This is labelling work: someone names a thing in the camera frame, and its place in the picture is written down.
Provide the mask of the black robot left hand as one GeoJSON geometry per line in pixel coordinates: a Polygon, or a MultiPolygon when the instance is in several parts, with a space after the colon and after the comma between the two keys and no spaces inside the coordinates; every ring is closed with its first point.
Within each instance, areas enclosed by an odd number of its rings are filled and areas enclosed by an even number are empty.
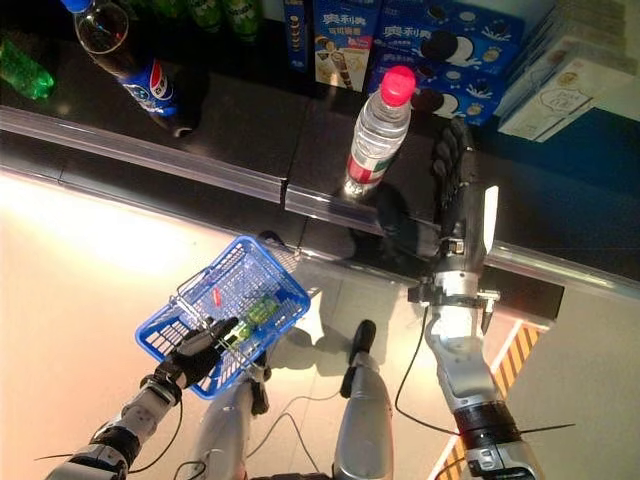
{"type": "Polygon", "coordinates": [[[227,338],[239,319],[221,320],[209,329],[192,331],[165,357],[152,379],[182,390],[202,381],[227,350],[227,338]]]}

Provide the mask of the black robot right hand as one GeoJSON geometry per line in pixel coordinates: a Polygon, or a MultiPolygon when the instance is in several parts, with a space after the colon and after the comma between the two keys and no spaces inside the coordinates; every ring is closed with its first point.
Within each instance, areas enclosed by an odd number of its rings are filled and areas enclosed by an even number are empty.
{"type": "Polygon", "coordinates": [[[487,253],[483,241],[485,183],[471,131],[462,118],[452,118],[442,129],[432,160],[440,245],[447,247],[460,241],[463,250],[459,256],[465,268],[478,268],[487,253]]]}

